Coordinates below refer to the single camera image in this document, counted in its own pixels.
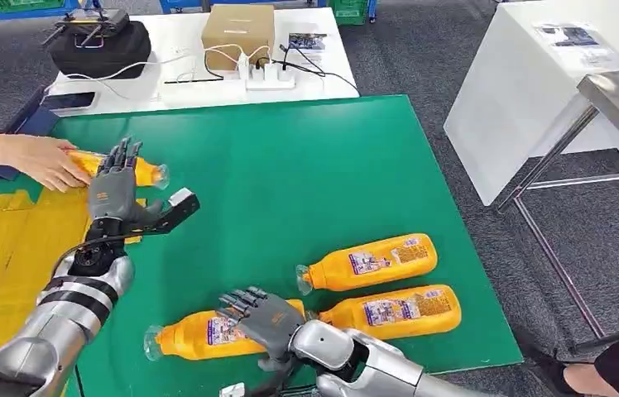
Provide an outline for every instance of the orange bottle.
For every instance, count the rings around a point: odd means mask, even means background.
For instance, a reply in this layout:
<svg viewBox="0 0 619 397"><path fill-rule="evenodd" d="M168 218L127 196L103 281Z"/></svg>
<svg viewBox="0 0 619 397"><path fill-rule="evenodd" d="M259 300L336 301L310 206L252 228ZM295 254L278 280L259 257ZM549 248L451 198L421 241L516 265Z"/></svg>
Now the orange bottle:
<svg viewBox="0 0 619 397"><path fill-rule="evenodd" d="M450 331L461 322L461 307L447 285L426 285L346 299L319 320L385 340Z"/></svg>
<svg viewBox="0 0 619 397"><path fill-rule="evenodd" d="M287 303L305 315L302 301L288 299ZM167 327L151 326L144 336L144 352L152 361L169 355L206 360L264 351L261 345L246 337L229 319L214 310L193 313Z"/></svg>
<svg viewBox="0 0 619 397"><path fill-rule="evenodd" d="M105 155L93 153L92 151L68 151L71 160L80 168L85 170L90 176L95 176L98 171L100 161ZM156 186L159 189L168 187L170 177L167 165L152 165L141 157L137 157L137 186Z"/></svg>
<svg viewBox="0 0 619 397"><path fill-rule="evenodd" d="M312 289L345 291L423 275L436 267L429 236L412 233L335 251L314 265L297 266L302 294Z"/></svg>

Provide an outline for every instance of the human hand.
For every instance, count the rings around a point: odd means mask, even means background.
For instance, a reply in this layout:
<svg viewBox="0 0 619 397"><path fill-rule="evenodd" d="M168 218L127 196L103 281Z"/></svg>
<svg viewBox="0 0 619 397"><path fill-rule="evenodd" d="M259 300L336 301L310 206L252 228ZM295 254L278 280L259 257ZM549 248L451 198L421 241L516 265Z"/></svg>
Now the human hand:
<svg viewBox="0 0 619 397"><path fill-rule="evenodd" d="M65 192L90 184L90 176L66 155L76 147L65 139L48 136L1 135L1 163L10 165L49 190Z"/></svg>

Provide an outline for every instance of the smartphone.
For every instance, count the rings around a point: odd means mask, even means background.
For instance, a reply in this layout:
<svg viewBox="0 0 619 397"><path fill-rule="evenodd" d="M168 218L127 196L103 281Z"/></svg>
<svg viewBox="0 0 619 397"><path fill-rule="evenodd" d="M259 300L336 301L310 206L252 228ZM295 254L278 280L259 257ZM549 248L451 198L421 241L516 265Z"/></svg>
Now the smartphone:
<svg viewBox="0 0 619 397"><path fill-rule="evenodd" d="M93 105L95 93L66 93L63 95L49 95L44 98L41 106L49 110L80 110Z"/></svg>

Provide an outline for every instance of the bottle label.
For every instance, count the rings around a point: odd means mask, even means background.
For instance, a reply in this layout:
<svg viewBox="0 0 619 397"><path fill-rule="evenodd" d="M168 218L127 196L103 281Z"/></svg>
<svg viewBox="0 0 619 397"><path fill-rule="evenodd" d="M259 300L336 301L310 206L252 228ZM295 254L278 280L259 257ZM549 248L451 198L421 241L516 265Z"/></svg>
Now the bottle label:
<svg viewBox="0 0 619 397"><path fill-rule="evenodd" d="M420 239L418 237L412 237L408 239L402 246L398 246L394 250L390 251L392 257L398 264L416 261L418 259L429 256L425 246L419 244Z"/></svg>
<svg viewBox="0 0 619 397"><path fill-rule="evenodd" d="M365 251L348 254L348 260L351 261L351 267L355 275L362 275L380 270L383 267L390 267L391 264L389 259L377 259L372 253Z"/></svg>
<svg viewBox="0 0 619 397"><path fill-rule="evenodd" d="M246 338L231 320L224 317L212 317L207 322L207 344L210 346L223 345Z"/></svg>
<svg viewBox="0 0 619 397"><path fill-rule="evenodd" d="M451 310L451 305L443 290L432 289L424 294L414 294L408 299L378 299L366 302L363 310L368 324L377 326L446 313Z"/></svg>
<svg viewBox="0 0 619 397"><path fill-rule="evenodd" d="M353 273L355 275L363 275L380 270L384 267L390 267L395 263L401 265L429 256L426 247L420 245L420 239L418 237L407 239L402 246L398 246L391 250L390 254L393 259L388 259L386 257L378 259L371 252L358 251L348 254L348 260L351 262Z"/></svg>

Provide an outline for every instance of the cardboard box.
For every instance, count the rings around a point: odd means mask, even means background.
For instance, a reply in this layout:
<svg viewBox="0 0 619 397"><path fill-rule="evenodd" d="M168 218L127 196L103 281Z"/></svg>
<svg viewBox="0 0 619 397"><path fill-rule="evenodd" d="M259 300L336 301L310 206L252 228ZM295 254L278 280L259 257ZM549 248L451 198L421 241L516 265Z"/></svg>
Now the cardboard box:
<svg viewBox="0 0 619 397"><path fill-rule="evenodd" d="M207 24L202 30L202 45L204 48L216 45L237 44L247 55L267 45L273 48L275 39L275 25L273 22L272 4L215 4L209 14ZM218 50L239 59L240 50L235 46L223 47ZM272 50L259 50L251 59L254 65L261 57L270 58ZM237 65L226 56L214 51L205 54L207 66L213 70L234 70Z"/></svg>

